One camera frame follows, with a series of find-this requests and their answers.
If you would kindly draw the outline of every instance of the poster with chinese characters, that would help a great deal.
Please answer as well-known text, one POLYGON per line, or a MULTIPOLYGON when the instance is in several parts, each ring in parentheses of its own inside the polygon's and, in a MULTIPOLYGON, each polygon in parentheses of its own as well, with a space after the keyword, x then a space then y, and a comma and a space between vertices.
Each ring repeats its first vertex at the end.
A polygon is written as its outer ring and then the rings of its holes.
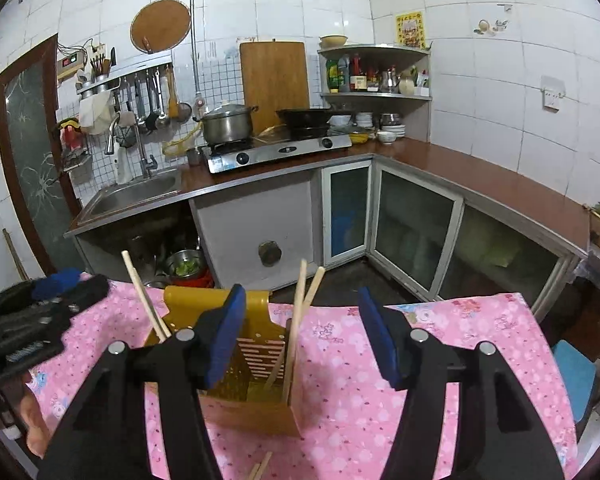
POLYGON ((408 12, 395 17, 396 37, 398 44, 424 48, 424 22, 422 12, 408 12))

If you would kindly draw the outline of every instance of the faucet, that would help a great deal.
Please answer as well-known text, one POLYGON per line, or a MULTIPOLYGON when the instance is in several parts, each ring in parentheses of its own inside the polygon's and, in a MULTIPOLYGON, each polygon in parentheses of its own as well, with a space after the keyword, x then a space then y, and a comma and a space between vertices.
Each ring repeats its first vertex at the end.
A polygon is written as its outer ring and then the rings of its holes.
MULTIPOLYGON (((142 137, 140 136, 140 131, 138 130, 138 120, 134 115, 134 133, 136 134, 136 144, 138 145, 138 152, 140 154, 140 168, 142 169, 142 176, 144 178, 151 178, 151 172, 158 169, 158 161, 155 160, 153 155, 149 155, 149 158, 146 158, 146 150, 144 149, 144 144, 142 143, 142 137)), ((109 125, 109 136, 107 137, 107 147, 104 150, 105 155, 113 155, 113 143, 114 143, 114 134, 113 130, 120 122, 120 112, 116 112, 116 115, 113 117, 111 124, 109 125)))

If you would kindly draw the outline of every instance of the stainless steel sink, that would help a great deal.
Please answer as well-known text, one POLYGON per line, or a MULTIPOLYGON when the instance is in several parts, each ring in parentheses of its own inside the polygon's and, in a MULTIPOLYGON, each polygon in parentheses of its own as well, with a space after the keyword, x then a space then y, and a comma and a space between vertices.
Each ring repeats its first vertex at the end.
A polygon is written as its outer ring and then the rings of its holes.
POLYGON ((177 168, 154 173, 151 178, 103 188, 82 210, 78 224, 166 197, 179 190, 180 171, 177 168))

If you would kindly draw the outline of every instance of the pink tablecloth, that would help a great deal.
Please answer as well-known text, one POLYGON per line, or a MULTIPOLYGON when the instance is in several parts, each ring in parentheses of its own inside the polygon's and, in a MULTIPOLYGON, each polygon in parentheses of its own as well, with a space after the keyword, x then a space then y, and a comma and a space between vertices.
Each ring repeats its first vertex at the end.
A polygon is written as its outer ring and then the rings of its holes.
MULTIPOLYGON (((154 304, 165 308, 160 291, 154 304)), ((577 470, 576 437, 565 387, 551 351, 519 294, 402 305, 413 326, 447 344, 473 348, 496 343, 533 401, 565 471, 577 470)), ((270 304, 284 324, 289 305, 270 304)), ((55 427, 88 371, 107 344, 123 339, 142 344, 149 332, 130 285, 117 283, 109 297, 74 319, 64 337, 66 351, 34 370, 32 389, 50 426, 55 427)), ((404 392, 394 392, 378 372, 357 308, 312 308, 302 323, 304 420, 302 439, 244 434, 209 426, 216 459, 226 480, 243 479, 266 451, 273 452, 264 478, 379 478, 395 435, 404 392)), ((168 478, 158 402, 147 392, 148 445, 155 475, 168 478)), ((458 421, 458 387, 447 387, 445 427, 436 478, 450 473, 458 421)))

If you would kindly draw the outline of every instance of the silver screw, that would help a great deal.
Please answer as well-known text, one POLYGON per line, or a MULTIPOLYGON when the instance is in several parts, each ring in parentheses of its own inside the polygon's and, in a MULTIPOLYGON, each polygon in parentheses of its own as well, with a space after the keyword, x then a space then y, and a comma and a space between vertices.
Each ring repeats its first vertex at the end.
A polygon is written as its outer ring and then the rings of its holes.
POLYGON ((423 330, 421 328, 415 328, 415 329, 411 330, 410 335, 411 335, 411 339, 413 339, 414 341, 417 341, 418 343, 423 343, 427 339, 429 339, 429 332, 427 332, 426 330, 423 330))
POLYGON ((190 328, 183 328, 176 332, 176 339, 178 341, 191 341, 193 336, 195 336, 195 333, 190 328))
POLYGON ((123 341, 114 341, 107 348, 110 354, 118 355, 125 351, 126 344, 123 341))
POLYGON ((488 341, 483 341, 478 345, 480 352, 485 355, 493 355, 496 353, 496 347, 493 343, 489 343, 488 341))

